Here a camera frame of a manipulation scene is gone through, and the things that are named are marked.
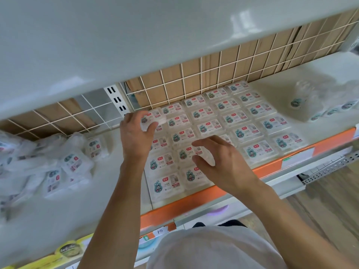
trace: white price tag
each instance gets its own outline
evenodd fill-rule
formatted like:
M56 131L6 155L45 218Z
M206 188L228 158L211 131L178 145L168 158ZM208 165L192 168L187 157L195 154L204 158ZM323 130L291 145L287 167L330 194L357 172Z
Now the white price tag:
M66 267L65 269L76 269L79 264L80 264L80 262L76 262L73 265L70 265L69 267Z
M158 237L158 236L161 236L161 235L163 235L165 233L168 233L168 226L160 227L159 229L156 229L152 233L153 233L153 235L155 235L155 237Z
M359 137L359 124L356 124L355 128L356 128L356 130L355 130L353 139Z
M314 147L310 148L310 149L307 149L307 150L304 150L302 152L299 152L299 153L297 153L297 154L295 154L293 156L290 156L290 157L282 159L281 170L285 169L285 168L287 168L289 166L292 166L292 165L295 165L295 164L298 164L298 163L301 163L301 162L303 162L305 160L310 159L313 156L313 152L314 152Z

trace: teal cartoon graphic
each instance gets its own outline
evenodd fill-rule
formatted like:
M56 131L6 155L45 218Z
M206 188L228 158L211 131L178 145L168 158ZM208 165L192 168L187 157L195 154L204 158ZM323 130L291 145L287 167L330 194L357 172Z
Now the teal cartoon graphic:
M195 112L193 113L193 117L195 117L195 118L199 118L199 117L200 117L200 114L199 114L198 112L196 112L196 111L195 111Z
M151 170L155 170L157 168L157 163L155 160L152 160L150 162L150 168L151 168Z
M330 111L327 112L327 115L330 116L330 115L336 113L337 111L338 111L337 108L331 109Z
M201 125L201 126L200 126L200 131L201 131L202 133L205 133L205 132L207 131L207 128L206 128L204 125Z
M284 148L287 146L287 143L284 141L284 140L281 140L280 138L278 138L276 140L277 144L281 147L281 148Z
M180 140L180 137L177 134L173 135L173 141L178 142Z
M183 151L183 150L181 150L180 152L179 152L179 158L180 159L182 159L182 160L184 160L185 158L187 158L187 154L186 154L186 152L185 151Z
M296 98L294 99L292 102L290 102L290 105L294 108L297 108L300 106L300 104L302 103L302 99L301 98Z
M49 177L53 177L54 175L56 175L59 172L59 170L55 170L55 171L51 171L48 176Z
M354 105L354 103L355 102L345 103L343 106L341 106L341 109L350 109Z
M311 120L312 120L312 121L316 121L316 120L319 119L319 117L320 117L320 114L316 114L316 115L314 115L313 117L311 117Z
M242 131L240 131L239 129L236 130L236 135L238 138L243 138L245 135L243 134Z
M256 157L257 153L254 152L253 149L251 149L250 147L247 149L247 154L249 155L249 157Z
M253 115L256 115L256 114L258 114L258 111L255 108L251 108L251 113Z
M222 103L219 103L217 106L218 106L219 109L223 109L223 108L224 108L224 105L223 105Z
M188 181L194 181L195 180L195 175L191 172L191 170L187 171L186 176L187 176Z
M156 181L155 183L155 192L159 193L160 191L162 191L162 185L159 181Z
M172 120L172 119L168 121L168 125L169 125L169 126L174 126L175 124L176 124L176 123L175 123L174 120Z
M225 118L225 120L226 120L226 122L227 123L233 123L233 119L231 118L231 117L229 117L229 116L227 116L226 118Z
M92 141L92 142L90 142L90 146L94 146L95 144L97 144L98 143L98 140L94 140L94 141Z
M264 121L263 125L267 129L272 129L273 128L272 124L270 122L268 122L268 121Z
M72 159L72 157L74 156L74 154L70 154L65 158L65 162L68 162L70 159Z

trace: wooden floor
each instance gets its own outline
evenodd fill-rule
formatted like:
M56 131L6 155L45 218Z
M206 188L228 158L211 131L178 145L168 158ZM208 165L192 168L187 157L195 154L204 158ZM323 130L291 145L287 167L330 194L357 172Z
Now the wooden floor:
M359 265L359 161L307 185L285 202L312 229ZM273 245L253 213L239 220ZM145 264L137 267L140 268L146 268Z

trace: purple object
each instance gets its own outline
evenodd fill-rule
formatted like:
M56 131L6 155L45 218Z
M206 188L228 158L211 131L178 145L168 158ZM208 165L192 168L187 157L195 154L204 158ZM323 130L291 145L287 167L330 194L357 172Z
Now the purple object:
M214 211L211 211L211 212L207 213L207 215L208 215L208 216L219 215L219 214L221 214L222 212L224 212L228 207L229 207L229 205L225 205L225 206L222 207L222 208L219 208L219 209L216 209L216 210L214 210Z

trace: stacked plastic box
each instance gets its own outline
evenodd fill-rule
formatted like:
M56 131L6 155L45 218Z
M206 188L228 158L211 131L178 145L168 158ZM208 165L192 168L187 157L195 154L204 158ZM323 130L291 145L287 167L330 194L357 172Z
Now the stacked plastic box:
M197 154L214 164L207 149L191 146L196 139L220 136L235 146L251 167L307 145L246 81L155 110L165 115L167 122L156 129L145 167L153 202L211 183L191 159Z

